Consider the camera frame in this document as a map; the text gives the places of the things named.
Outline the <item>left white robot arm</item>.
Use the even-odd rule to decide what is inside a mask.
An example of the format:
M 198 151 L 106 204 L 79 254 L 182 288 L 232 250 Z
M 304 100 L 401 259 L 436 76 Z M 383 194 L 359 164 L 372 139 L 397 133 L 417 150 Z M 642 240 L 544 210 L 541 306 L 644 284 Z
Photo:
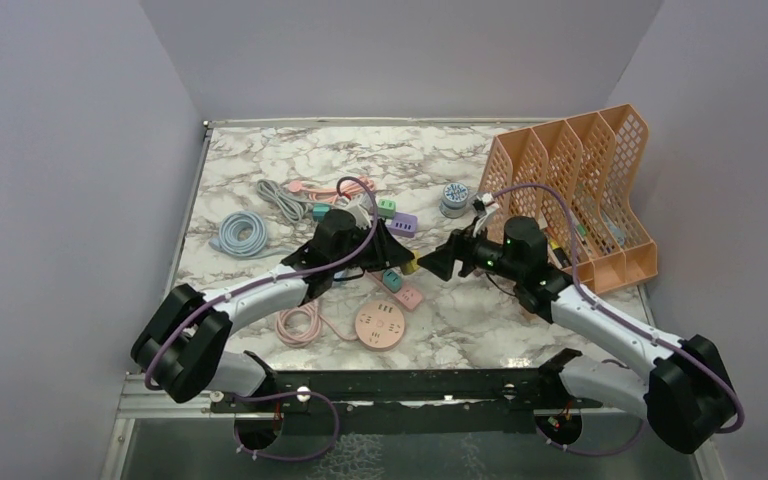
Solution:
M 361 228 L 351 213 L 331 210 L 309 241 L 265 274 L 210 292 L 188 284 L 173 288 L 138 335 L 130 356 L 144 370 L 147 386 L 177 403 L 213 390 L 236 394 L 248 409 L 262 410 L 274 397 L 270 367 L 253 353 L 226 351 L 229 337 L 317 299 L 338 272 L 382 271 L 413 258 L 383 220 Z

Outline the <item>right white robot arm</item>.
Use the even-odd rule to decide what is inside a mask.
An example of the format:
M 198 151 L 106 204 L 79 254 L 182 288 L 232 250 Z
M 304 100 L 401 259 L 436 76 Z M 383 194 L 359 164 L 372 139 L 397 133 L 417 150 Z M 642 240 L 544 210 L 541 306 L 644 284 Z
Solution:
M 684 454 L 743 425 L 744 409 L 710 340 L 682 339 L 602 302 L 549 261 L 548 240 L 534 219 L 508 219 L 501 242 L 489 240 L 480 222 L 453 231 L 419 265 L 443 281 L 476 269 L 511 280 L 526 311 L 589 339 L 620 363 L 578 358 L 542 374 L 536 384 L 545 404 L 560 407 L 574 397 L 612 405 Z

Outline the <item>teal charger plug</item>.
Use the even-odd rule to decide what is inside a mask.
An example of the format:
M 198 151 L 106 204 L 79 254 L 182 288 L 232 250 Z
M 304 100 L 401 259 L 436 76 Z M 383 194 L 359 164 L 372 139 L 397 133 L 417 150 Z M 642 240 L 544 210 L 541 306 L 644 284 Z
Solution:
M 381 274 L 381 283 L 392 293 L 398 293 L 403 287 L 403 278 L 392 269 Z

